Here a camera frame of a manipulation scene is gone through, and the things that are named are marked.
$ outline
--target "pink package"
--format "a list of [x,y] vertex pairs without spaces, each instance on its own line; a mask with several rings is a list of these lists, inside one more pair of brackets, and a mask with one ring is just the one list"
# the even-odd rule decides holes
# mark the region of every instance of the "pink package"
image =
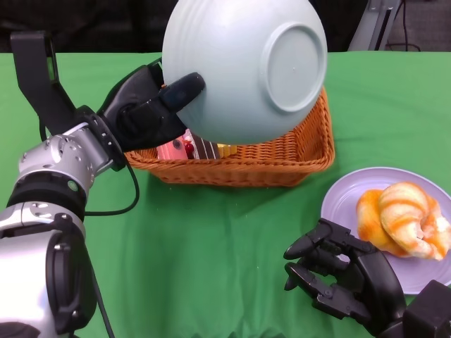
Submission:
[[156,148],[160,160],[187,160],[183,137],[178,137],[171,142]]

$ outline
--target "wire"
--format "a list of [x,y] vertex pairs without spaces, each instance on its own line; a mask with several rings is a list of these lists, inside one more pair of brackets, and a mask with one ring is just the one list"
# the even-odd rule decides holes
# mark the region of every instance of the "wire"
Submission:
[[421,48],[417,44],[410,44],[409,43],[409,36],[407,34],[407,25],[406,25],[406,12],[407,12],[406,0],[401,0],[400,6],[396,10],[395,20],[396,20],[396,17],[398,15],[398,13],[401,10],[401,8],[402,8],[402,28],[404,29],[404,42],[403,43],[391,44],[387,40],[386,46],[388,48],[390,48],[391,51],[393,51],[392,46],[404,46],[405,47],[405,51],[409,51],[409,46],[412,46],[412,47],[418,49],[418,51],[421,51]]
[[[39,119],[39,135],[41,136],[41,141],[45,141],[47,139],[47,134],[45,130],[45,124],[42,122],[41,119]],[[86,211],[85,216],[116,216],[116,215],[122,215],[124,213],[127,213],[128,211],[132,210],[134,207],[136,207],[138,201],[140,200],[140,186],[138,185],[138,181],[135,175],[135,172],[133,171],[131,165],[128,163],[127,160],[125,160],[125,164],[127,165],[128,172],[130,173],[130,176],[132,177],[133,184],[135,185],[135,199],[133,202],[124,209],[120,210],[114,210],[114,211]]]
[[404,39],[406,41],[406,51],[409,51],[409,38],[407,37],[407,26],[406,26],[406,0],[402,0],[404,7],[402,8],[402,26],[404,28]]
[[126,161],[125,163],[127,165],[128,172],[130,173],[130,176],[132,177],[133,184],[135,185],[135,199],[133,200],[133,202],[127,208],[116,210],[116,211],[87,211],[85,213],[86,216],[122,215],[123,213],[127,213],[128,211],[130,211],[134,207],[136,207],[138,201],[140,200],[140,186],[138,185],[138,180],[136,178],[135,172],[133,171],[131,165],[128,163],[128,161]]
[[[405,42],[400,42],[400,43],[396,43],[396,44],[391,44],[390,42],[388,42],[388,43],[386,44],[386,46],[387,46],[388,48],[390,48],[390,50],[393,50],[393,49],[392,49],[392,46],[405,46]],[[408,46],[412,46],[412,47],[418,49],[418,51],[421,51],[420,46],[418,46],[417,44],[408,44]]]
[[96,294],[97,304],[99,305],[101,317],[104,320],[106,332],[108,333],[109,338],[115,338],[113,328],[111,327],[111,323],[108,318],[108,314],[106,313],[104,300],[101,297],[99,283],[97,282],[96,274],[94,272],[94,267],[92,266],[91,259],[89,259],[89,264],[91,264],[92,284],[94,285],[94,293]]
[[41,141],[45,141],[47,139],[47,133],[45,131],[45,124],[39,119],[39,135],[41,136]]

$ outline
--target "green table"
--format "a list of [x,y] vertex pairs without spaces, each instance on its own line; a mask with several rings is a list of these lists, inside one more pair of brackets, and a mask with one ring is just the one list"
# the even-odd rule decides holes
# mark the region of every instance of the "green table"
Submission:
[[[76,106],[100,107],[119,79],[157,55],[58,55],[61,82]],[[413,170],[451,192],[451,54],[331,54],[326,89],[337,158],[295,189],[223,189],[164,184],[137,172],[132,212],[86,219],[87,245],[117,337],[369,337],[352,320],[311,308],[284,292],[286,247],[311,229],[328,188],[376,165]],[[39,142],[37,117],[0,54],[0,124],[5,205],[23,151]],[[126,170],[100,176],[90,210],[128,205]],[[106,337],[100,314],[78,334]]]

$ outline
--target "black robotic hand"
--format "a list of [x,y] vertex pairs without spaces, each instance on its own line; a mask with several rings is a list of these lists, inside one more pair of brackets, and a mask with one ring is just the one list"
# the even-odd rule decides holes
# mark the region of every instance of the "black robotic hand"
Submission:
[[[375,337],[402,321],[406,301],[396,274],[375,246],[355,238],[349,229],[320,219],[284,258],[299,258],[285,265],[285,290],[300,287],[314,308],[339,319],[354,318]],[[337,283],[328,286],[313,273],[332,275]]]

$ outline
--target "robot finger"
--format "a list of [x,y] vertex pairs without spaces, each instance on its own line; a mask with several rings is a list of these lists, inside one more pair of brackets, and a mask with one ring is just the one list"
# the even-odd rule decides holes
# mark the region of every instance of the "robot finger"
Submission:
[[[302,258],[297,261],[297,264],[300,264],[302,261]],[[296,280],[293,277],[290,277],[290,274],[288,275],[287,282],[285,283],[285,287],[283,288],[285,291],[291,291],[297,288]]]
[[363,325],[371,319],[366,306],[356,300],[350,290],[336,284],[332,285],[326,295],[318,295],[313,302],[313,307],[338,319],[353,318]]
[[155,81],[155,84],[162,88],[164,85],[164,78],[163,78],[163,69],[161,69],[161,58],[156,59],[154,62],[147,65],[148,69],[150,70],[150,73],[152,74],[152,78]]
[[351,235],[350,229],[323,218],[319,220],[316,232],[323,235],[323,239],[320,241],[321,248],[333,252],[335,255],[345,254],[352,259],[355,251],[362,253],[375,251],[370,243],[363,242]]
[[332,294],[331,287],[300,264],[287,263],[285,264],[285,271],[290,276],[290,279],[311,298],[315,299],[318,295],[328,296]]
[[287,251],[283,254],[283,258],[298,259],[308,254],[313,249],[315,249],[315,244],[310,239],[308,234],[306,234],[290,245]]
[[205,81],[198,73],[185,75],[159,92],[159,98],[170,113],[181,111],[205,88]]
[[334,253],[320,247],[303,257],[300,263],[304,268],[323,276],[335,276],[337,273],[345,271],[349,264],[349,262],[339,259]]

